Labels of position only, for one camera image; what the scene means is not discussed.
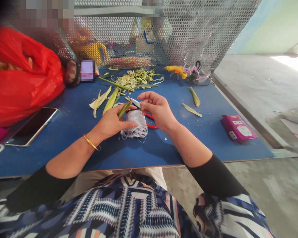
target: left hand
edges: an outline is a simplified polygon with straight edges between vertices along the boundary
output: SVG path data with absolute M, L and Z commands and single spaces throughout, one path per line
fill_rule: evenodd
M 118 118 L 117 114 L 123 106 L 124 104 L 121 104 L 106 111 L 99 123 L 86 135 L 93 145 L 99 145 L 103 140 L 112 137 L 121 130 L 138 126 L 134 121 L 123 122 L 123 117 Z M 129 109 L 136 109 L 136 107 L 130 106 Z

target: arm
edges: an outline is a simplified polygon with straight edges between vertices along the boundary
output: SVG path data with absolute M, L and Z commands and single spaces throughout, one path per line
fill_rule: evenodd
M 157 126 L 171 138 L 183 162 L 205 193 L 218 197 L 248 194 L 226 166 L 174 117 L 168 101 L 154 92 L 145 92 L 138 99 L 143 114 L 150 111 Z
M 137 126 L 135 122 L 122 122 L 118 119 L 117 113 L 122 107 L 123 105 L 120 105 L 108 110 L 99 123 L 86 134 L 94 146 L 123 129 Z M 13 191 L 7 197 L 7 208 L 12 212 L 25 212 L 60 199 L 94 151 L 94 147 L 84 137 L 79 138 Z

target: bracelet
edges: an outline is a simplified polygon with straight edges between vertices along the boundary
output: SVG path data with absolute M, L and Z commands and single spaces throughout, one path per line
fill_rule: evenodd
M 100 145 L 99 145 L 99 149 L 97 149 L 97 147 L 94 146 L 94 145 L 92 144 L 92 142 L 89 141 L 89 139 L 87 139 L 87 137 L 86 137 L 85 134 L 83 134 L 83 136 L 84 136 L 84 139 L 85 139 L 85 140 L 86 140 L 92 147 L 94 147 L 95 150 L 100 151 L 100 149 L 102 149 L 102 148 L 100 147 Z

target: smartphone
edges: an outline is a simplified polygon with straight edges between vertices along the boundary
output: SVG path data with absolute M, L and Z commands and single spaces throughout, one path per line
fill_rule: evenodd
M 57 108 L 43 107 L 6 142 L 6 145 L 29 146 L 58 111 Z
M 82 60 L 80 70 L 81 83 L 93 83 L 95 75 L 95 63 L 93 60 Z

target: phone screen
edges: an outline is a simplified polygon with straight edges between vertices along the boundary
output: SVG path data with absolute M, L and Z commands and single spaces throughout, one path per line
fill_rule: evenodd
M 35 113 L 28 122 L 6 142 L 6 145 L 24 146 L 40 132 L 49 119 L 58 111 L 56 108 L 44 107 Z
M 94 61 L 93 60 L 82 60 L 81 81 L 82 82 L 94 81 Z

